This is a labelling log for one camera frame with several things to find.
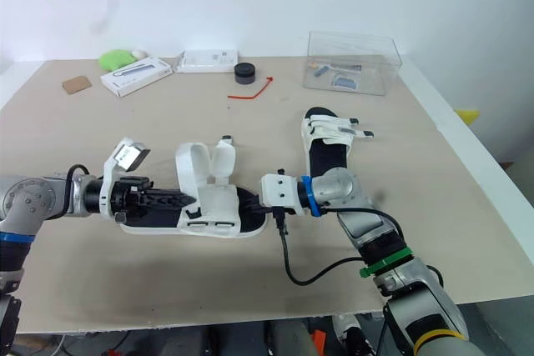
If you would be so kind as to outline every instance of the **transparent container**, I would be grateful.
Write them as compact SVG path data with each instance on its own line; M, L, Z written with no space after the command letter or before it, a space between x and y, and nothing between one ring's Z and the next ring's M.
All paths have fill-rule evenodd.
M395 85L401 64L393 39L312 31L303 85L385 95Z

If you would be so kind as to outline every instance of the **beige tabletop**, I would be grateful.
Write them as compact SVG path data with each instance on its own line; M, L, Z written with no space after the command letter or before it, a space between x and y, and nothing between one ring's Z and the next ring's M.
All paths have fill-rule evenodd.
M254 58L256 83L232 74L173 74L125 98L99 81L94 60L45 63L0 113L0 173L30 177L84 163L95 174L124 136L152 148L136 175L177 186L180 143L215 144L231 134L234 183L285 168L305 173L300 121L312 106L357 117L373 140L354 143L349 168L392 213L417 255L444 274L457 303L534 293L534 267L408 88L385 97L303 88L302 58ZM86 75L93 86L67 95L61 82ZM254 101L251 94L274 81ZM291 263L308 278L354 256L335 216L290 217ZM24 265L17 296L20 333L169 327L380 309L384 299L359 263L308 287L285 276L275 225L247 239L130 235L98 215L46 222Z

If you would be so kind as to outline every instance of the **red wire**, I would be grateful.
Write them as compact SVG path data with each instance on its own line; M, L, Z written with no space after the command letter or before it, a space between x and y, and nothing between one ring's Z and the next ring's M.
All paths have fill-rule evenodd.
M235 95L228 95L228 98L230 99L241 99L241 100L252 100L256 99L268 86L270 83L273 82L272 77L267 77L267 83L265 83L264 87L259 90L258 93L256 93L254 96L235 96Z

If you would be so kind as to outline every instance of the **green cloth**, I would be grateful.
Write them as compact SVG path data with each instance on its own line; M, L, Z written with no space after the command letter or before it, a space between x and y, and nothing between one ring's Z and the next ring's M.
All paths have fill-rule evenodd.
M110 50L100 56L98 64L100 67L107 71L115 71L124 66L128 66L131 63L137 62L137 59L132 56L128 50Z

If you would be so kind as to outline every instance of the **yellow ring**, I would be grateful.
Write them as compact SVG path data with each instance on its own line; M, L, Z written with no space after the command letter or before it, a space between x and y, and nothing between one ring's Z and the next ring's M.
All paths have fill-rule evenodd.
M458 333L457 331L452 331L450 329L434 329L432 331L429 331L428 333L424 333L417 339L416 344L414 345L414 356L417 356L417 352L419 352L419 348L429 339L432 339L434 337L439 337L441 335L447 335L449 337L457 337L459 339L463 339L464 341L467 341L467 338L464 337L461 333Z

